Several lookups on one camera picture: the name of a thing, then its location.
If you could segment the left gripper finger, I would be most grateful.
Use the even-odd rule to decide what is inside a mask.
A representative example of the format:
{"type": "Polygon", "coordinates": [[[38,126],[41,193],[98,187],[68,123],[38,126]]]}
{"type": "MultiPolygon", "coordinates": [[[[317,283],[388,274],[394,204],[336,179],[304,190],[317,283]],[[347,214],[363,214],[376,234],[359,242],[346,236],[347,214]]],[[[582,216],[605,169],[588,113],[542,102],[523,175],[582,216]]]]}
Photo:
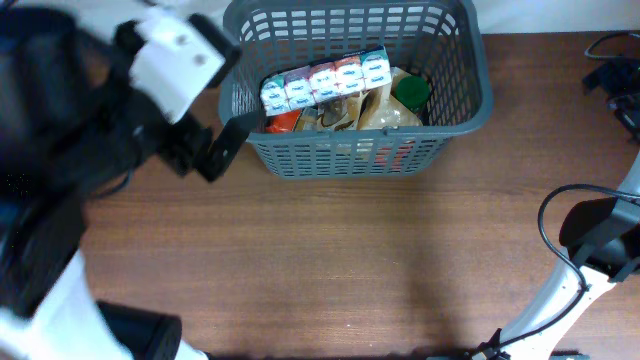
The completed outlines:
{"type": "Polygon", "coordinates": [[[194,13],[189,16],[188,21],[223,58],[220,69],[207,84],[208,88],[216,88],[239,61],[242,54],[241,47],[230,33],[214,24],[206,15],[194,13]]]}
{"type": "Polygon", "coordinates": [[[223,176],[264,116],[264,110],[256,110],[229,119],[216,139],[207,138],[197,153],[195,170],[209,183],[223,176]]]}

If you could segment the multicolour tissue pack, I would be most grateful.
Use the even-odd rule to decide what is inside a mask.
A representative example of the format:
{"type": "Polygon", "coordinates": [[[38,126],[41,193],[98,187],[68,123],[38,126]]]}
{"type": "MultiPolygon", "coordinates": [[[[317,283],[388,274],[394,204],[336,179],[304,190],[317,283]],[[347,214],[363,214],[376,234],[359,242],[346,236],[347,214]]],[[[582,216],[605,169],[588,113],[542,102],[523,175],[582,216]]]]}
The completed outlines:
{"type": "Polygon", "coordinates": [[[379,45],[266,77],[261,83],[260,100],[266,115],[276,116],[391,82],[389,56],[379,45]]]}

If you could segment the small brown snack bag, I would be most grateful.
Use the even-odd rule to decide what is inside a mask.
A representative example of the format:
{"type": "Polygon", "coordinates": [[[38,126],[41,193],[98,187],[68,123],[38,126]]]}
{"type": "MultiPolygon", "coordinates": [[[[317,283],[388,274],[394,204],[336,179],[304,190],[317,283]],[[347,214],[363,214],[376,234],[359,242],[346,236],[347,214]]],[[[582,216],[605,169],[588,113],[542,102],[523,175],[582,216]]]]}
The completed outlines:
{"type": "Polygon", "coordinates": [[[368,91],[359,92],[304,108],[297,118],[294,131],[355,130],[368,95],[368,91]]]}

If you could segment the beige paper bag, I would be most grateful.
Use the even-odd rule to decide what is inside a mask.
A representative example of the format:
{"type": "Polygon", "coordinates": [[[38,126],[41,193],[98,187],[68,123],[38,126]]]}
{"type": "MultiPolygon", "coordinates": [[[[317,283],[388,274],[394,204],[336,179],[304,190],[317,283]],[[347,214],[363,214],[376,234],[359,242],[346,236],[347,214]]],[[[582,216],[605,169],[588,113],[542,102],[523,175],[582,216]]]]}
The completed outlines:
{"type": "Polygon", "coordinates": [[[419,117],[392,95],[399,82],[408,76],[409,73],[406,71],[393,67],[392,82],[368,92],[364,98],[364,110],[358,120],[358,130],[422,126],[419,117]]]}

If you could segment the red orange pasta packet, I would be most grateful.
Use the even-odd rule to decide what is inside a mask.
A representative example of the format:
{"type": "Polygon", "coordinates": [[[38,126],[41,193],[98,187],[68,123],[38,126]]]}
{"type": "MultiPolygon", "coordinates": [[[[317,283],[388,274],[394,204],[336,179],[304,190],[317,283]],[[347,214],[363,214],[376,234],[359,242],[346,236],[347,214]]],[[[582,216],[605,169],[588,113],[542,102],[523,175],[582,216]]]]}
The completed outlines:
{"type": "Polygon", "coordinates": [[[267,120],[265,141],[254,144],[267,168],[282,177],[346,177],[397,174],[413,158],[417,141],[389,130],[302,131],[294,126],[302,110],[267,120]]]}

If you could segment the green lid jar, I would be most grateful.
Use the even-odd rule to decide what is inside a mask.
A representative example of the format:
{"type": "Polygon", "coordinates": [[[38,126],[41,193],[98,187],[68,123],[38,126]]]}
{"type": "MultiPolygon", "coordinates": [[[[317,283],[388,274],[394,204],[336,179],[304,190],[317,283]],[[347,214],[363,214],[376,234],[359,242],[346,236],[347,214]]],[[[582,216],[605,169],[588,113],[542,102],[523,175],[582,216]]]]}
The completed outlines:
{"type": "Polygon", "coordinates": [[[429,83],[418,76],[407,76],[400,80],[395,89],[395,98],[408,110],[417,115],[424,110],[431,94],[429,83]]]}

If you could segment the grey plastic shopping basket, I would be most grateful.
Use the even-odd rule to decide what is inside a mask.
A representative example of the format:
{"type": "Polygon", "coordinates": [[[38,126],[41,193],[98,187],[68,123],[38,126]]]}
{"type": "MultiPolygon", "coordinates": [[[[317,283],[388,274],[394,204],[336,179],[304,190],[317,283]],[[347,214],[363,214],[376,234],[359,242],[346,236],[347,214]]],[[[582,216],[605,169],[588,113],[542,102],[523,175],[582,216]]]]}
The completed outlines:
{"type": "Polygon", "coordinates": [[[248,141],[282,178],[417,173],[451,139],[481,128],[493,109],[470,0],[233,1],[223,25],[239,40],[242,57],[221,86],[222,122],[260,109],[260,84],[271,74],[376,45],[393,66],[431,87],[419,127],[267,134],[260,118],[248,141]]]}

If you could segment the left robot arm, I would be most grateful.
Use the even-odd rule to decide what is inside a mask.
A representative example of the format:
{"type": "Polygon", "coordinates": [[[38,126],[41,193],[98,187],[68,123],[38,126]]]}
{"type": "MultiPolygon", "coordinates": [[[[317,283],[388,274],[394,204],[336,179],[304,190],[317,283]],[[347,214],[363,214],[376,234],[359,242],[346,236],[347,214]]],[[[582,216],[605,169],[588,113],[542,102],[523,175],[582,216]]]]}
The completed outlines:
{"type": "Polygon", "coordinates": [[[242,54],[205,15],[159,6],[106,42],[51,6],[1,5],[1,349],[17,359],[201,359],[179,317],[97,301],[85,204],[149,158],[221,177],[259,120],[220,133],[190,113],[242,54]]]}

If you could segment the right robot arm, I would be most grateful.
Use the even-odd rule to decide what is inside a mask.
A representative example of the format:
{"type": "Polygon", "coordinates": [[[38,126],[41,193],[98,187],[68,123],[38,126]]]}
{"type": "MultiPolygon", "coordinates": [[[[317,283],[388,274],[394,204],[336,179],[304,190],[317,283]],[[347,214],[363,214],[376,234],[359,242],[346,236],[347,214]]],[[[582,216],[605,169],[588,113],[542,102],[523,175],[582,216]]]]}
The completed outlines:
{"type": "Polygon", "coordinates": [[[561,186],[544,206],[569,191],[596,193],[576,204],[550,249],[558,261],[533,301],[472,353],[474,359],[549,359],[585,310],[639,272],[639,166],[617,189],[591,184],[561,186]]]}

